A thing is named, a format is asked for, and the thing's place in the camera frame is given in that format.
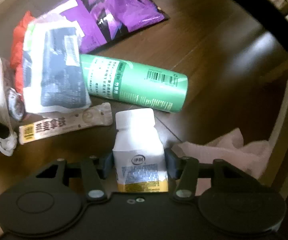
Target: purple snack package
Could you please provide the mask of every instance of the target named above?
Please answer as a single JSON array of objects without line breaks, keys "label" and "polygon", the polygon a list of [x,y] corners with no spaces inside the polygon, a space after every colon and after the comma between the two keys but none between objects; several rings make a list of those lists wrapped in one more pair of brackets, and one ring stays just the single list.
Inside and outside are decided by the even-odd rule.
[{"label": "purple snack package", "polygon": [[81,53],[168,19],[152,0],[64,0],[52,11],[76,23]]}]

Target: red bag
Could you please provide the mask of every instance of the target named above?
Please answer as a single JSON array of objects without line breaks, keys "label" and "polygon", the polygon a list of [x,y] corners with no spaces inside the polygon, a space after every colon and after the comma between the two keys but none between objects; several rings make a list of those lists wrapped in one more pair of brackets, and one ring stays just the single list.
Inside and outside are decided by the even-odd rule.
[{"label": "red bag", "polygon": [[27,11],[22,20],[17,24],[13,31],[13,42],[11,47],[10,66],[15,70],[15,89],[23,100],[23,42],[28,24],[35,18],[30,11]]}]

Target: white bottle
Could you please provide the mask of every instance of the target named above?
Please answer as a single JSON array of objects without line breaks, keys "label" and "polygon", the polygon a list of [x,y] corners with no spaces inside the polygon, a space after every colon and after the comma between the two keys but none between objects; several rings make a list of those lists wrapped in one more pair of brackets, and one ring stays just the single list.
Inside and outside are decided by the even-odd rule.
[{"label": "white bottle", "polygon": [[113,149],[121,192],[168,191],[164,148],[150,108],[116,113]]}]

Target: white bottle cap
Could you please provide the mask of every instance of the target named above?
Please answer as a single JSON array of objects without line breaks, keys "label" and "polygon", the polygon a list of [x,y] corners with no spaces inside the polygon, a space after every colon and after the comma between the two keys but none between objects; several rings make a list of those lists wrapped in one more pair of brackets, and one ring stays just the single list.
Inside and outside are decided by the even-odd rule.
[{"label": "white bottle cap", "polygon": [[129,127],[154,126],[154,111],[151,108],[140,108],[116,113],[116,129]]}]

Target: green cylindrical can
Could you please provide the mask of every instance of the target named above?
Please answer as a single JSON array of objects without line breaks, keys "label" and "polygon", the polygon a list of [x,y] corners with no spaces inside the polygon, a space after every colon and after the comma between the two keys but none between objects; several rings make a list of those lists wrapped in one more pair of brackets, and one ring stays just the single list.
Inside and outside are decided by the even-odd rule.
[{"label": "green cylindrical can", "polygon": [[131,61],[80,55],[91,95],[167,112],[182,109],[188,87],[184,74]]}]

